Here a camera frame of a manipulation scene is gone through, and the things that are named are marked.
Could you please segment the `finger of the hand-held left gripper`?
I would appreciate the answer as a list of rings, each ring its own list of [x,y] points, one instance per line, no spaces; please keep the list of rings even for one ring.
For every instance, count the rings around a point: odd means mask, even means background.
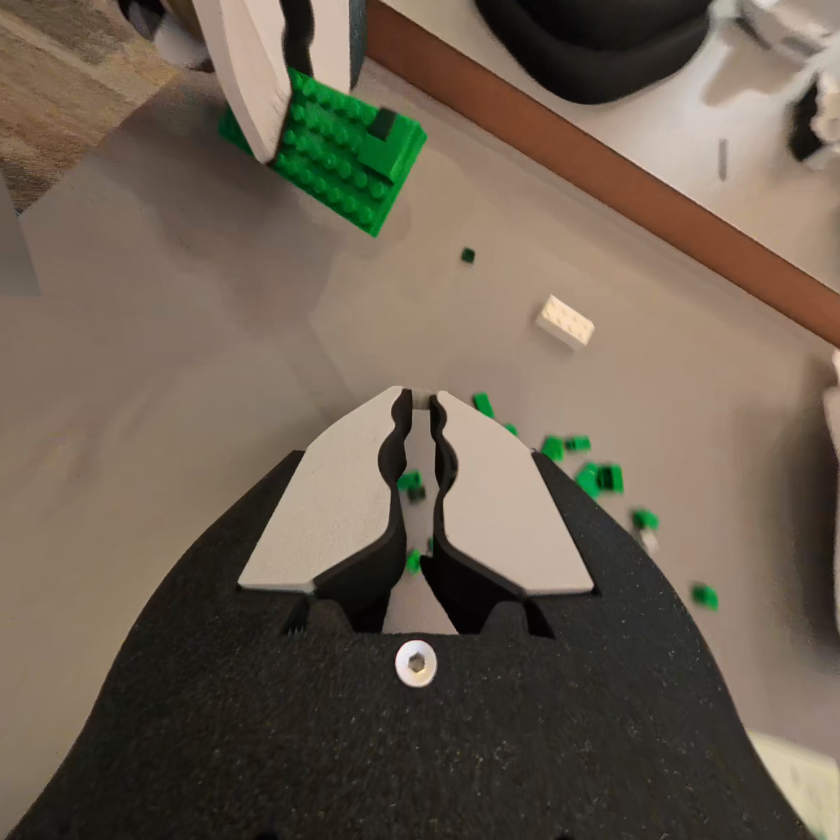
[[[195,1],[204,41],[251,153],[272,162],[291,99],[278,1]]]
[[[286,1],[284,18],[287,66],[351,93],[366,50],[366,2]]]

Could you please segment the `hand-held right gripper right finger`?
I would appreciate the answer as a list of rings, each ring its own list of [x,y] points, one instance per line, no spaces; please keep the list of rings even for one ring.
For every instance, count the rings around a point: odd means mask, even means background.
[[[438,471],[434,557],[518,599],[592,593],[531,449],[448,392],[430,398],[429,413]]]

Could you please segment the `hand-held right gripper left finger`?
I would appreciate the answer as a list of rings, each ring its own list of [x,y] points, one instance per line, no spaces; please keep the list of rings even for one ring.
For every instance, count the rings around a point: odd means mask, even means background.
[[[412,428],[412,391],[389,387],[307,447],[238,578],[245,590],[325,593],[340,571],[392,552],[361,595],[386,592],[405,552],[399,479]]]

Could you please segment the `green studded brick plate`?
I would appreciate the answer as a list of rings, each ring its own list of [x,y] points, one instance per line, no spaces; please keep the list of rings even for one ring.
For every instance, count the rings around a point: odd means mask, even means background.
[[[291,100],[269,168],[364,233],[377,237],[427,141],[411,121],[402,142],[367,130],[380,108],[290,71]]]

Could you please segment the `grey desk with brown edge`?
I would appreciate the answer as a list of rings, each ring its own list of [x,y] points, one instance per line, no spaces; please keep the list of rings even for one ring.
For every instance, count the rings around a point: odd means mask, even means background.
[[[368,2],[367,55],[583,193],[838,347],[839,297],[710,210],[427,32]]]

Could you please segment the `scatter of small green bricks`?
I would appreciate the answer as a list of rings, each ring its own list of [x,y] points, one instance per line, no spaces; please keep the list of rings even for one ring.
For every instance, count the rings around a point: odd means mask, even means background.
[[[490,403],[488,394],[478,392],[472,395],[472,404],[482,416],[495,420],[495,411]],[[553,463],[559,464],[566,452],[588,453],[592,449],[592,442],[586,435],[560,437],[547,435],[542,442],[540,454],[548,457]],[[622,467],[615,464],[597,465],[592,462],[583,464],[576,477],[576,484],[592,499],[597,500],[603,493],[622,494],[624,479]],[[426,488],[422,474],[409,469],[397,482],[400,491],[406,494],[411,502],[419,502],[426,497]],[[659,519],[648,508],[637,508],[632,512],[633,531],[640,543],[649,553],[658,547]],[[406,567],[412,574],[417,574],[422,568],[423,558],[433,558],[435,554],[434,533],[427,539],[425,551],[412,549],[407,555]],[[693,603],[712,612],[719,611],[719,595],[717,591],[706,583],[695,582],[690,588],[690,598]]]

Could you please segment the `white rectangular brick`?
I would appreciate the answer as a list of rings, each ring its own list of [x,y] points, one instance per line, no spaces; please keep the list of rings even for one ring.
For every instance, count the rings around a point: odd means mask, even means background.
[[[554,295],[549,295],[539,310],[534,324],[573,351],[588,347],[595,330],[592,320],[572,309]]]

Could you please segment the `idle black gripper device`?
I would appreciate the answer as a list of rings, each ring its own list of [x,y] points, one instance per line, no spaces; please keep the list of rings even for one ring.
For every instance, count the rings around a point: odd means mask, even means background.
[[[672,77],[710,31],[710,1],[475,1],[490,32],[553,95],[594,106]]]

